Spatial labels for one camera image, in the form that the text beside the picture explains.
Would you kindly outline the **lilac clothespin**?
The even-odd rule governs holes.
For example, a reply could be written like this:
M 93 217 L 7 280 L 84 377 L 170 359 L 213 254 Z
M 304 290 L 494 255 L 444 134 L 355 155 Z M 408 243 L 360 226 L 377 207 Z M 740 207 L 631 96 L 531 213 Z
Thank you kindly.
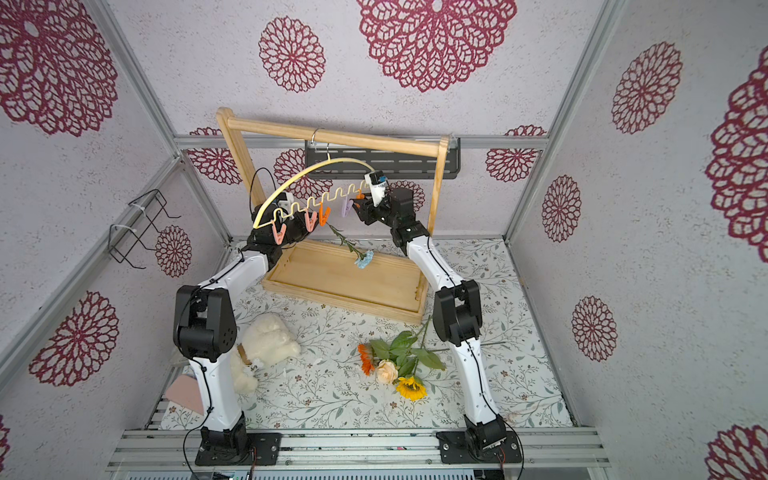
M 349 213 L 353 210 L 353 207 L 354 207 L 354 201 L 352 199 L 345 199 L 341 208 L 341 216 L 343 218 L 347 217 Z

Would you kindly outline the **light blue artificial flower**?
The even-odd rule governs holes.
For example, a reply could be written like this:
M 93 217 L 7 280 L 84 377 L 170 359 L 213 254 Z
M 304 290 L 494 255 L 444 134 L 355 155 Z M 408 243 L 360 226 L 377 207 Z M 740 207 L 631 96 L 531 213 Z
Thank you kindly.
M 342 247 L 345 247 L 349 252 L 353 253 L 356 256 L 354 264 L 359 269 L 365 269 L 370 265 L 375 255 L 375 252 L 373 250 L 366 250 L 366 251 L 361 250 L 354 242 L 349 240 L 335 226 L 333 226 L 332 224 L 328 224 L 328 227 L 330 228 L 332 233 L 336 236 L 336 238 L 339 240 L 340 245 Z

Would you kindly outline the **peach artificial rose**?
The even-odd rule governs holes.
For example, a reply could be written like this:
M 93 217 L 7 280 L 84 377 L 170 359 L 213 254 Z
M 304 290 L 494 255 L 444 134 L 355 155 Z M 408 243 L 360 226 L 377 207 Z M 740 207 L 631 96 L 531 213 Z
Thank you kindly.
M 375 371 L 370 376 L 381 384 L 397 385 L 399 370 L 402 367 L 405 367 L 406 375 L 414 374 L 418 379 L 420 367 L 444 371 L 444 361 L 435 350 L 426 345 L 427 330 L 430 326 L 431 320 L 427 320 L 416 330 L 401 331 L 392 340 L 372 339 L 362 343 L 369 344 L 374 354 Z

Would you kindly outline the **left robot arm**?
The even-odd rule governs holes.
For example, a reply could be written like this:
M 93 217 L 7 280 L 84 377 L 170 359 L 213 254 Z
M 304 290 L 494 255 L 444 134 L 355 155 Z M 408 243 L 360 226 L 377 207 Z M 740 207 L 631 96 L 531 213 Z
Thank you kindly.
M 274 313 L 259 315 L 240 333 L 233 300 L 277 265 L 284 245 L 302 241 L 313 229 L 314 222 L 304 214 L 280 215 L 275 225 L 253 230 L 237 259 L 211 279 L 177 291 L 173 342 L 198 382 L 205 452 L 245 455 L 250 446 L 238 398 L 258 386 L 256 370 L 301 352 L 296 337 Z

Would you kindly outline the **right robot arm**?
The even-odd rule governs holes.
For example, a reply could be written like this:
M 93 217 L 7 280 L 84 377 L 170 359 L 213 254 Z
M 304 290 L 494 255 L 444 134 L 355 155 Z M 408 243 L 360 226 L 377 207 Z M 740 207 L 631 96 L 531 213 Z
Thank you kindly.
M 431 234 L 416 218 L 413 192 L 382 185 L 360 194 L 352 208 L 366 225 L 390 228 L 393 243 L 420 269 L 434 291 L 432 324 L 454 356 L 465 405 L 465 443 L 475 457 L 507 440 L 507 425 L 498 413 L 482 359 L 480 287 L 465 280 L 445 261 Z

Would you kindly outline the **wooden clothes rack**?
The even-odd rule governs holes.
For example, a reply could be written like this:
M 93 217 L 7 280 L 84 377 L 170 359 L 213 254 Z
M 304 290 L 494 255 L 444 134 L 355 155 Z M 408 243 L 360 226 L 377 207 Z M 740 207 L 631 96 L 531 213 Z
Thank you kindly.
M 434 158 L 436 165 L 427 224 L 427 231 L 434 231 L 451 141 L 449 136 L 438 141 L 421 141 L 313 129 L 238 118 L 228 107 L 219 108 L 216 119 L 245 185 L 256 187 L 256 191 L 249 195 L 254 201 L 266 202 L 269 198 L 260 183 L 250 178 L 255 167 L 244 133 L 319 142 L 352 150 Z M 340 246 L 311 240 L 289 248 L 262 284 L 274 293 L 410 324 L 421 321 L 427 304 L 427 279 L 417 271 L 413 261 L 384 254 L 375 258 L 370 266 L 360 269 L 352 264 L 352 254 L 343 252 Z

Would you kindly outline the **pink clothespin far left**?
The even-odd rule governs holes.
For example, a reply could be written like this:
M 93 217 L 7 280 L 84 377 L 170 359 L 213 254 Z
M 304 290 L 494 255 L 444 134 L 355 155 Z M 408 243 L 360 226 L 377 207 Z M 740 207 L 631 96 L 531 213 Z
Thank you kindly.
M 282 245 L 287 233 L 287 225 L 284 222 L 273 220 L 271 223 L 273 240 L 276 245 Z

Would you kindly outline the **pink clothespin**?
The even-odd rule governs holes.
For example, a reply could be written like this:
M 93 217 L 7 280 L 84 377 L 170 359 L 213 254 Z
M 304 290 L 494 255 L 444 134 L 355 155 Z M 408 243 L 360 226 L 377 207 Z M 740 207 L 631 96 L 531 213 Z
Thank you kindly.
M 284 222 L 273 220 L 271 223 L 273 240 L 276 245 L 282 245 L 287 233 L 287 225 Z
M 314 210 L 307 210 L 304 212 L 304 223 L 306 230 L 311 233 L 314 231 L 318 222 L 318 212 Z

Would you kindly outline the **white plush teddy bear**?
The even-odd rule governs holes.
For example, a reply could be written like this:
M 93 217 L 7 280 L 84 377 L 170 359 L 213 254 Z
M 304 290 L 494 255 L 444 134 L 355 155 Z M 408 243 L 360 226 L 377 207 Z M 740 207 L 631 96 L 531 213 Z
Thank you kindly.
M 257 374 L 290 357 L 297 357 L 301 347 L 282 318 L 263 313 L 238 336 L 232 350 L 230 367 L 237 394 L 252 394 L 258 387 Z

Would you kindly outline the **orange artificial flower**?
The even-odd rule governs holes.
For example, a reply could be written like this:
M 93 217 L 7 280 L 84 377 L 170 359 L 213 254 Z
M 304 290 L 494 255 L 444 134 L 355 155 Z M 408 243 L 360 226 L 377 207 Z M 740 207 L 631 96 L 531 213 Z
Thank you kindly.
M 369 344 L 359 344 L 357 351 L 361 360 L 361 369 L 366 376 L 370 376 L 375 371 L 374 354 Z

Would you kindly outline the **pink box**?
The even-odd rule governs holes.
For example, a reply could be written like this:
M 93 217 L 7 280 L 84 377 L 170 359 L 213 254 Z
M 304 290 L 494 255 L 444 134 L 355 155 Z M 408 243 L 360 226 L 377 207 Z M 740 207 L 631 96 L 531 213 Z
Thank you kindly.
M 165 391 L 165 397 L 197 414 L 205 413 L 199 385 L 193 376 L 187 374 L 178 376 Z

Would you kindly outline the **yellow artificial sunflower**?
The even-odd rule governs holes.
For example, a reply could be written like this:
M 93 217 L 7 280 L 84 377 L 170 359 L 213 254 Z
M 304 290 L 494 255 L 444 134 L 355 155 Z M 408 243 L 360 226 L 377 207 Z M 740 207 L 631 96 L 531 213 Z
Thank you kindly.
M 462 341 L 459 345 L 450 345 L 450 351 L 454 358 L 454 365 L 457 368 L 460 385 L 465 396 L 465 403 L 488 404 L 494 408 L 490 384 L 485 373 L 485 367 L 482 360 L 482 342 L 479 338 L 470 338 Z M 406 398 L 416 401 L 426 396 L 424 383 L 414 374 L 405 374 L 405 367 L 399 370 L 400 376 L 397 378 L 397 389 L 405 395 Z

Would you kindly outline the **black wall shelf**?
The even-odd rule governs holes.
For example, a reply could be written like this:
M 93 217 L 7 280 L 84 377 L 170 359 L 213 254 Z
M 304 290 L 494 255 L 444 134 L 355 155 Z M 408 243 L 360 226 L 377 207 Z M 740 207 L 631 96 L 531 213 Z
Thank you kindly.
M 337 144 L 305 142 L 304 163 L 313 166 L 328 158 L 352 158 L 360 160 L 375 170 L 382 171 L 389 180 L 430 180 L 434 178 L 437 159 L 405 153 L 364 149 Z M 343 162 L 322 167 L 310 174 L 313 179 L 355 180 L 368 171 L 364 166 Z

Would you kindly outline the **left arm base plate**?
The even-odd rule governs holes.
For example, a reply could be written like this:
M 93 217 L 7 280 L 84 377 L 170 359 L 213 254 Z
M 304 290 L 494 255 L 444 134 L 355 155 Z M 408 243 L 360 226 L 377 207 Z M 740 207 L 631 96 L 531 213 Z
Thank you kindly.
M 230 435 L 207 432 L 203 435 L 195 466 L 275 466 L 282 435 L 279 433 L 246 433 Z

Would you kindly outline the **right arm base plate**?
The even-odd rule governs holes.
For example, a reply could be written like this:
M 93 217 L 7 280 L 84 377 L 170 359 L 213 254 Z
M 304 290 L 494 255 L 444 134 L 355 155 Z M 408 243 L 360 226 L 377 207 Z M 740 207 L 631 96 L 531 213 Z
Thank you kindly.
M 506 437 L 487 447 L 481 447 L 469 438 L 466 431 L 438 431 L 440 459 L 443 464 L 522 464 L 524 452 L 518 436 L 507 431 Z

